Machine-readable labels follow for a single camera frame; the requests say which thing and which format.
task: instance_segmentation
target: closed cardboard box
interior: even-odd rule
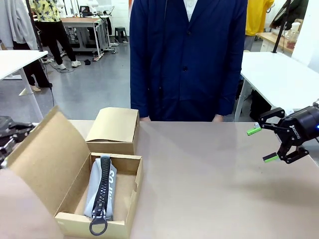
[[[8,157],[8,167],[36,193],[65,235],[96,238],[89,231],[92,219],[83,212],[91,167],[101,155],[91,152],[80,133],[54,108]],[[98,238],[128,239],[143,179],[143,160],[130,155],[110,157],[118,170],[114,221]]]
[[[91,152],[135,155],[139,124],[138,110],[101,109],[86,142]]]

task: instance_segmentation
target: concrete floor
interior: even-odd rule
[[[261,41],[254,43],[253,51],[259,51]],[[49,81],[53,84],[55,105],[59,105],[68,119],[94,120],[99,109],[105,107],[130,107],[130,46],[117,47],[118,54],[107,53],[99,62],[72,69],[70,60],[65,56],[64,64],[70,73],[61,74],[47,65]],[[78,60],[91,56],[78,56]],[[19,80],[0,82],[0,115],[11,116],[15,121],[36,122],[35,113],[27,96],[18,96],[23,90]],[[43,115],[53,107],[49,89],[35,93]],[[252,121],[249,118],[250,101],[243,107],[240,121]],[[234,115],[225,121],[233,121]]]

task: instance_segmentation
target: pencil case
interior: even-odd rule
[[[107,230],[107,221],[113,220],[116,174],[108,155],[93,163],[84,210],[84,215],[93,219],[89,228],[92,235],[102,235]],[[97,233],[92,227],[100,224],[104,224],[104,229]]]

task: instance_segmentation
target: person in navy jacket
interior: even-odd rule
[[[246,11],[247,0],[134,1],[131,108],[141,120],[223,121],[232,113]]]

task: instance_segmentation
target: yellow shirt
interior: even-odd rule
[[[56,7],[57,0],[29,0],[31,10],[38,16],[38,21],[60,21],[59,10]]]
[[[267,9],[275,0],[248,0],[246,35],[254,36],[257,32],[263,32],[266,21]]]

